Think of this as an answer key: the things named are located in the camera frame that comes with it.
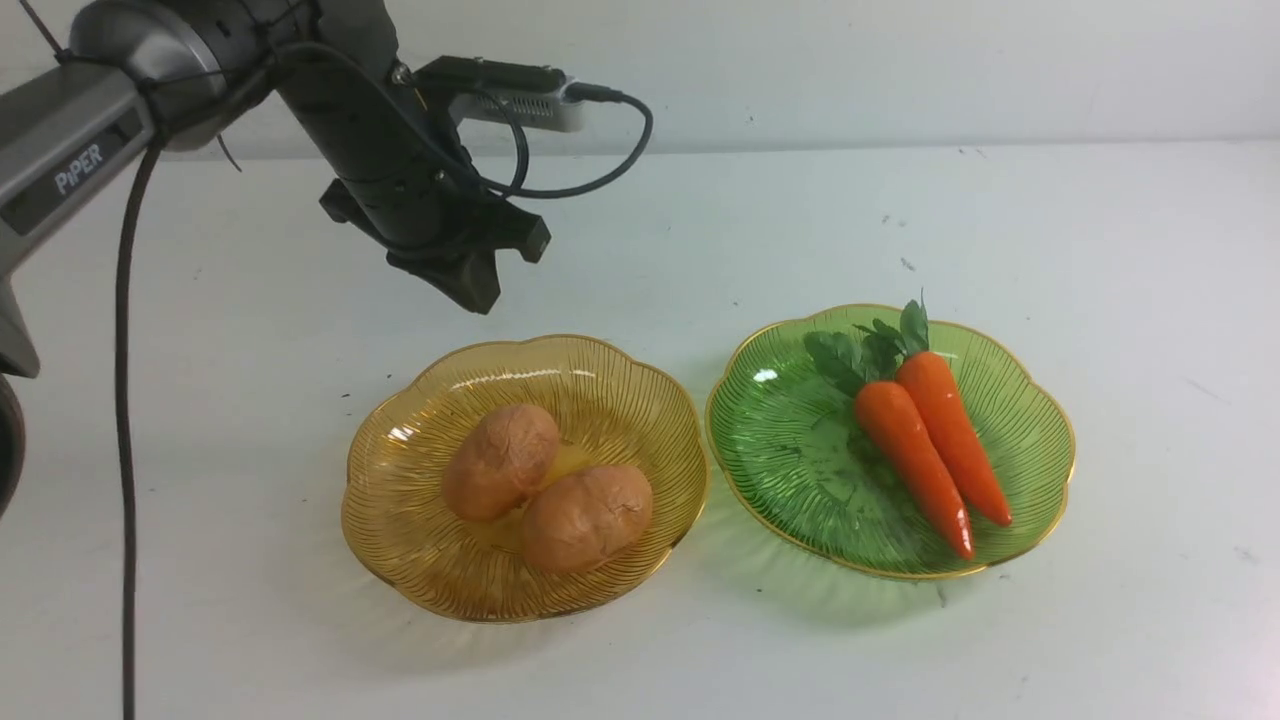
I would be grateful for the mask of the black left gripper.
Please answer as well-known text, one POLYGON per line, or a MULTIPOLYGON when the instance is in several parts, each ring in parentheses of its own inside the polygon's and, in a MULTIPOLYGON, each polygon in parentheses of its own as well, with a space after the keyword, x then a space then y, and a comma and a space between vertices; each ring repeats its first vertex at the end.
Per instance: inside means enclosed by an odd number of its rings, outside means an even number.
POLYGON ((390 82, 393 64, 370 70, 329 45, 278 49, 278 92, 330 164, 361 224, 388 264, 426 281, 468 313, 486 315, 500 297, 497 252, 539 263, 547 223, 488 190, 451 146, 410 87, 390 82))

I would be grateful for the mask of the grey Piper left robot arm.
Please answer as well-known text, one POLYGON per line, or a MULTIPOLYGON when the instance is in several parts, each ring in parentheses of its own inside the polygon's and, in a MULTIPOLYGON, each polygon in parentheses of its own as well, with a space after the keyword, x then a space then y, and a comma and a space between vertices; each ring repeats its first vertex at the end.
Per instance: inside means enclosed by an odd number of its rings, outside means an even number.
POLYGON ((454 92, 398 58, 381 1, 93 1, 58 64, 3 95, 3 377, 38 355, 12 274, 137 156, 186 152, 276 94, 334 172, 320 199, 387 261, 486 314, 497 254, 527 263, 545 222, 486 190, 460 146, 454 92))

